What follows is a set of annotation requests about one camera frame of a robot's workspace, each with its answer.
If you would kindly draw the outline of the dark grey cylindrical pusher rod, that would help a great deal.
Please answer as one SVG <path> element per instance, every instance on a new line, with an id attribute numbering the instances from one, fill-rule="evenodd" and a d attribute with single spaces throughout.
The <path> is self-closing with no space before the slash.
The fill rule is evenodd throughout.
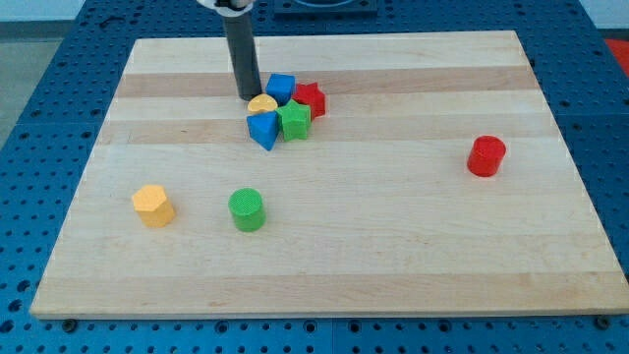
<path id="1" fill-rule="evenodd" d="M 251 16 L 224 17 L 223 28 L 238 95 L 251 100 L 262 93 Z"/>

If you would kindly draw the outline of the white round tool flange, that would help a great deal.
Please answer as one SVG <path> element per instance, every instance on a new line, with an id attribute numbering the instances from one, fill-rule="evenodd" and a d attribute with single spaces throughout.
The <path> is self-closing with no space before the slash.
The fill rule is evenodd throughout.
<path id="1" fill-rule="evenodd" d="M 240 17 L 252 10 L 255 0 L 197 0 L 197 2 L 222 17 Z"/>

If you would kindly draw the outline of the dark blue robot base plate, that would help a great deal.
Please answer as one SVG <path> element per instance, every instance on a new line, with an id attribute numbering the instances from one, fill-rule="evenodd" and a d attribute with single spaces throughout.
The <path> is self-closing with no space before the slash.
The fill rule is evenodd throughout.
<path id="1" fill-rule="evenodd" d="M 376 0 L 272 0 L 276 16 L 375 15 Z"/>

